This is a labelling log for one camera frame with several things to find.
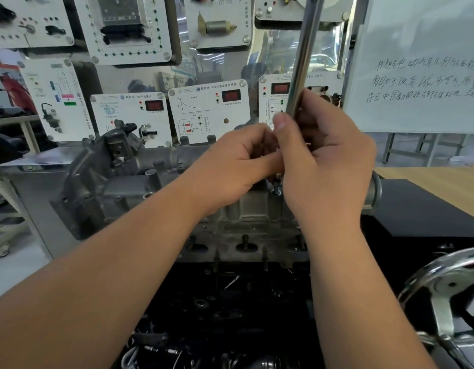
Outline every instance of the floor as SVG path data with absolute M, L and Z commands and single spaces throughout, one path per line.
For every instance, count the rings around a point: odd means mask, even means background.
M 391 155 L 389 162 L 383 164 L 382 155 L 386 146 L 387 134 L 373 133 L 370 134 L 370 136 L 374 138 L 377 144 L 377 167 L 421 167 L 423 165 L 423 160 L 421 159 L 401 155 Z M 393 148 L 415 151 L 418 139 L 419 136 L 414 134 L 397 134 L 394 139 Z M 442 139 L 447 142 L 459 142 L 460 136 L 444 135 Z M 432 166 L 454 164 L 449 161 L 449 159 L 454 156 L 454 152 L 455 148 L 439 146 Z M 461 155 L 466 158 L 463 163 L 470 165 L 474 163 L 474 135 L 468 138 L 467 145 L 462 149 Z M 38 241 L 34 239 L 31 233 L 25 233 L 16 237 L 12 243 L 10 254 L 0 259 L 0 295 L 47 263 L 48 258 L 43 253 Z M 474 364 L 474 347 L 465 348 L 464 352 Z M 436 360 L 440 369 L 457 369 L 455 363 L 443 350 L 436 349 L 432 353 L 432 356 Z

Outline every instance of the whiteboard stand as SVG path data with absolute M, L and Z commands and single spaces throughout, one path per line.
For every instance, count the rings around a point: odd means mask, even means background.
M 423 144 L 430 144 L 431 142 L 434 142 L 435 136 L 432 135 L 432 138 L 430 140 L 427 140 L 427 136 L 429 133 L 424 133 L 420 136 L 420 140 L 418 141 L 417 145 L 417 152 L 421 152 L 423 148 Z M 459 156 L 461 153 L 462 148 L 465 147 L 466 141 L 468 139 L 468 134 L 461 135 L 461 140 L 459 143 L 456 142 L 445 142 L 445 141 L 439 141 L 439 145 L 441 146 L 447 146 L 450 148 L 456 148 L 456 154 L 455 156 Z
M 387 163 L 389 160 L 389 155 L 390 154 L 396 154 L 396 155 L 404 155 L 404 156 L 409 156 L 412 158 L 419 158 L 419 159 L 424 159 L 424 167 L 430 167 L 432 164 L 433 156 L 436 153 L 436 146 L 439 145 L 440 143 L 440 138 L 442 137 L 441 133 L 436 133 L 433 135 L 431 140 L 425 141 L 425 143 L 429 144 L 429 149 L 427 150 L 427 153 L 421 153 L 418 151 L 418 146 L 417 146 L 417 151 L 405 151 L 405 150 L 397 150 L 393 149 L 393 142 L 394 142 L 394 136 L 396 133 L 389 133 L 388 134 L 388 141 L 386 143 L 386 148 L 384 149 L 384 155 L 382 156 L 382 163 Z

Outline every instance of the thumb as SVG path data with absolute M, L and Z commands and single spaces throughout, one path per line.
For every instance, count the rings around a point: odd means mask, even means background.
M 310 158 L 311 154 L 299 126 L 289 114 L 279 112 L 273 117 L 274 131 L 283 153 L 285 166 L 294 165 L 294 161 L 302 161 Z

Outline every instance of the chrome pole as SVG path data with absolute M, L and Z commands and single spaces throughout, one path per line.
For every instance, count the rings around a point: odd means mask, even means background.
M 305 77 L 307 76 L 307 70 L 309 68 L 310 56 L 312 55 L 312 48 L 314 48 L 317 30 L 319 29 L 323 5 L 324 0 L 307 0 L 305 4 L 286 110 L 287 114 L 292 118 L 295 118 L 297 110 L 299 109 Z

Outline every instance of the white panel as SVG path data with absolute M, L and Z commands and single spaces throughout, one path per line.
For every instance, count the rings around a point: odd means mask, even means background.
M 24 62 L 20 72 L 52 141 L 81 141 L 95 138 L 85 98 L 69 59 L 44 58 Z M 46 114 L 56 127 L 45 119 Z
M 63 47 L 74 44 L 63 0 L 0 0 L 15 13 L 0 23 L 0 48 Z M 46 27 L 52 28 L 49 35 Z
M 306 0 L 255 0 L 255 15 L 260 21 L 301 22 Z M 325 0 L 322 22 L 344 22 L 350 18 L 353 0 Z
M 126 65 L 171 61 L 172 47 L 164 0 L 100 1 L 102 6 L 99 0 L 74 0 L 94 63 Z M 102 28 L 123 24 L 124 21 L 128 23 L 130 18 L 129 23 L 143 25 L 146 38 L 105 38 Z
M 170 89 L 169 101 L 177 137 L 187 136 L 190 144 L 207 142 L 209 135 L 218 140 L 250 120 L 245 80 Z
M 251 0 L 184 0 L 188 34 L 191 46 L 197 49 L 246 46 L 251 42 Z M 198 16 L 211 25 L 215 21 L 227 21 L 228 33 L 201 34 L 198 32 Z
M 263 75 L 259 79 L 259 121 L 273 129 L 273 116 L 285 112 L 292 74 Z M 328 100 L 343 90 L 343 75 L 339 71 L 318 71 L 307 75 L 305 87 L 313 92 L 326 93 Z
M 474 133 L 474 0 L 370 0 L 355 50 L 361 130 Z
M 172 145 L 169 111 L 162 92 L 96 94 L 90 100 L 100 136 L 115 129 L 114 121 L 119 119 L 138 126 L 134 133 L 143 139 L 146 148 Z

